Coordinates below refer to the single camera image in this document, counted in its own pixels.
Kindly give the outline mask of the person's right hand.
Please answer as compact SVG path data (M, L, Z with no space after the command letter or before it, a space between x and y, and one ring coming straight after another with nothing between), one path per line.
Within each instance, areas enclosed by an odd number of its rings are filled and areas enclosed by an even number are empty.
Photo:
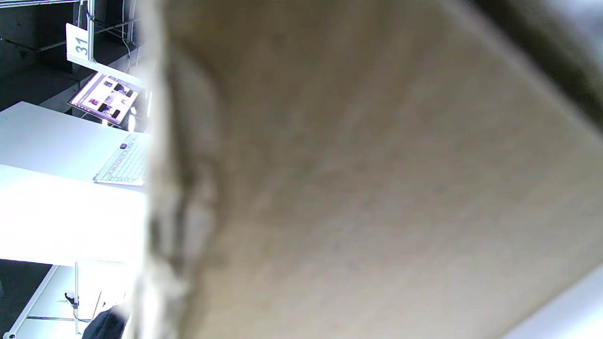
M472 6L602 129L600 0L473 0Z

